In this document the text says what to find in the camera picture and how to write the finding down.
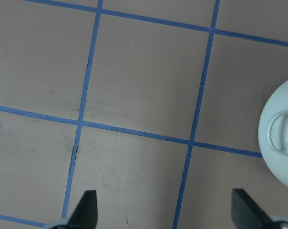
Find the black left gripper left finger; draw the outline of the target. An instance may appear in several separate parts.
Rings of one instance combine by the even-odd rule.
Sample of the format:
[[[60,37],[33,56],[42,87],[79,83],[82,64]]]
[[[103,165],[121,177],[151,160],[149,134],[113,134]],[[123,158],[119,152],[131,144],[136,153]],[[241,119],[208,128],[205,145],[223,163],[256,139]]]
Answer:
[[[45,229],[95,229],[98,223],[97,194],[87,190],[82,195],[70,218],[60,219],[44,226]]]

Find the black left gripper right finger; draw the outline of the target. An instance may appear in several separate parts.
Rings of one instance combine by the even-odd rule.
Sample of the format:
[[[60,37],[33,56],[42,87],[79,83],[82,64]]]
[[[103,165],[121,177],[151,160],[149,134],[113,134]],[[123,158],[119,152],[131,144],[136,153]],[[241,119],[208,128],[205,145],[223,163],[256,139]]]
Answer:
[[[242,188],[232,189],[231,219],[237,229],[288,229],[288,218],[269,216]]]

